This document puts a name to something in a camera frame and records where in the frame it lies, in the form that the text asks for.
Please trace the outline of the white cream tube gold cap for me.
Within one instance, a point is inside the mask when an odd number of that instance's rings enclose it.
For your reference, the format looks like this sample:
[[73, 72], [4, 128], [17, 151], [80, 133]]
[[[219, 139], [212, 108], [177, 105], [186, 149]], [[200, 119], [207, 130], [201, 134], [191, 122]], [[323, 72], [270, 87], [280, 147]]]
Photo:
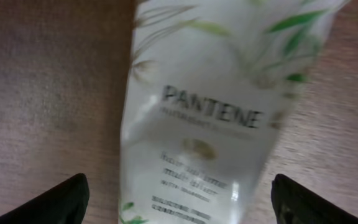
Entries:
[[343, 0], [138, 1], [120, 223], [240, 223]]

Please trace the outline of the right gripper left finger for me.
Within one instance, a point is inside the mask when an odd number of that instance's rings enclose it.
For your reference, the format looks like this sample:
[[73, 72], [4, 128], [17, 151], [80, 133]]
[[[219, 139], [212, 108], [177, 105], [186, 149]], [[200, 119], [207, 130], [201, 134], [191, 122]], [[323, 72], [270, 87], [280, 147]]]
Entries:
[[88, 180], [78, 173], [0, 216], [0, 224], [81, 224], [90, 199]]

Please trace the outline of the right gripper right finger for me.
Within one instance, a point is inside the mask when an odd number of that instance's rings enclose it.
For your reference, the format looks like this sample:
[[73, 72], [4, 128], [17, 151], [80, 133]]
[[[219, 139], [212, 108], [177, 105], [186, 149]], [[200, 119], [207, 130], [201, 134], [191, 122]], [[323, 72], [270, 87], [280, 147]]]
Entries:
[[272, 181], [271, 201], [277, 224], [358, 224], [358, 217], [283, 174]]

